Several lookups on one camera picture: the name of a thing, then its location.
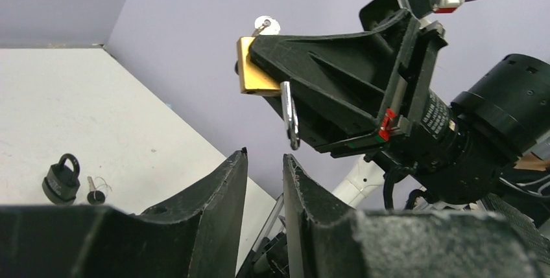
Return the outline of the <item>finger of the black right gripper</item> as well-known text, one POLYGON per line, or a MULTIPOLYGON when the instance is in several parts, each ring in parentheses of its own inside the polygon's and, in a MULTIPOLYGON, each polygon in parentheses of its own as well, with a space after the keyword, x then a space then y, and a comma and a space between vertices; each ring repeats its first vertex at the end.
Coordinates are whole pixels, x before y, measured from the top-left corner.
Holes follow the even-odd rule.
POLYGON ((294 95, 299 137, 313 148, 378 146, 378 96, 294 95))
POLYGON ((400 54, 413 36, 413 16, 396 12, 370 31, 328 36, 259 36, 250 55, 294 95, 378 96, 378 128, 389 106, 400 54))

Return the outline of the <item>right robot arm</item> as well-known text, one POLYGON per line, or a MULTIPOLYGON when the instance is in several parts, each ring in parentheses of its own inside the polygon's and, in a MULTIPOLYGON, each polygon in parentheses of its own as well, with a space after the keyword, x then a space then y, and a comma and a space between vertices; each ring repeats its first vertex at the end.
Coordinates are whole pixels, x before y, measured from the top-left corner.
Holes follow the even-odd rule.
POLYGON ((465 205, 549 137, 549 64, 508 54, 446 104, 430 88, 446 44, 439 23, 401 9, 353 34, 260 35, 248 55, 289 83, 298 135, 317 152, 363 155, 393 182, 411 176, 430 199, 465 205))

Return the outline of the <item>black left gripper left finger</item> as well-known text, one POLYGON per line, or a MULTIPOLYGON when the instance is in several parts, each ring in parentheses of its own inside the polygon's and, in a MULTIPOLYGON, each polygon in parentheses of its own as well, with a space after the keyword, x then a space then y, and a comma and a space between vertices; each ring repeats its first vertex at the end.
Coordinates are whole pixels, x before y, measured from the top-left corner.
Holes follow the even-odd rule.
POLYGON ((141 214, 113 207, 4 205, 2 277, 233 277, 248 152, 141 214))

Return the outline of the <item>large black padlock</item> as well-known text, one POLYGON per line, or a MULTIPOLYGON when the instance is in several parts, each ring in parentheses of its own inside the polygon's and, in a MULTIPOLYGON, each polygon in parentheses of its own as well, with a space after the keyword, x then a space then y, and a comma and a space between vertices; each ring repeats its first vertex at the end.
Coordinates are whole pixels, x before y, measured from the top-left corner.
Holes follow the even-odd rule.
POLYGON ((42 181, 42 189, 48 200, 55 205, 73 205, 80 188, 80 163, 70 153, 49 167, 42 181))

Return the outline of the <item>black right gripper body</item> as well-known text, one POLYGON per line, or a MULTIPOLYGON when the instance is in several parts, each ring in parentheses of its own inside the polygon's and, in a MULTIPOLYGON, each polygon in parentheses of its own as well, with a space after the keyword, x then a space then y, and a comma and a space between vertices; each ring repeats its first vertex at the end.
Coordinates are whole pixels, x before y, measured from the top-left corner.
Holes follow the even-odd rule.
POLYGON ((377 131, 378 146, 316 151, 336 158, 378 152, 393 158, 437 158, 447 150, 448 108, 429 87, 437 54, 445 45, 440 29, 421 27, 412 14, 412 38, 393 74, 389 106, 377 131))

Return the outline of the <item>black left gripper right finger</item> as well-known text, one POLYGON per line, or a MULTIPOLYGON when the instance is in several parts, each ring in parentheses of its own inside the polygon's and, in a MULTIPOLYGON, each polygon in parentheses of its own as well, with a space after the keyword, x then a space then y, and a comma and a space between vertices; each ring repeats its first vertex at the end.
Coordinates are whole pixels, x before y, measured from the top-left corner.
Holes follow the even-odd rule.
POLYGON ((283 195, 291 277, 548 277, 549 267, 492 212, 362 211, 290 154, 283 195))

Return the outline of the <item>small brass padlock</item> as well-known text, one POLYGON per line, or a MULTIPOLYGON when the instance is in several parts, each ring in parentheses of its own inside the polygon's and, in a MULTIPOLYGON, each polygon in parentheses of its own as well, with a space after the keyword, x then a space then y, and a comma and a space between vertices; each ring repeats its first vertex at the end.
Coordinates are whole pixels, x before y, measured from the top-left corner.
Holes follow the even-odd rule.
POLYGON ((242 94, 258 95, 261 97, 279 97, 281 99, 282 119, 285 131, 292 150, 300 147, 298 115, 291 93, 291 83, 277 82, 266 72, 252 62, 250 46, 260 35, 278 35, 281 26, 271 16, 259 16, 254 20, 254 31, 251 36, 243 36, 237 40, 236 73, 239 76, 239 87, 242 94))

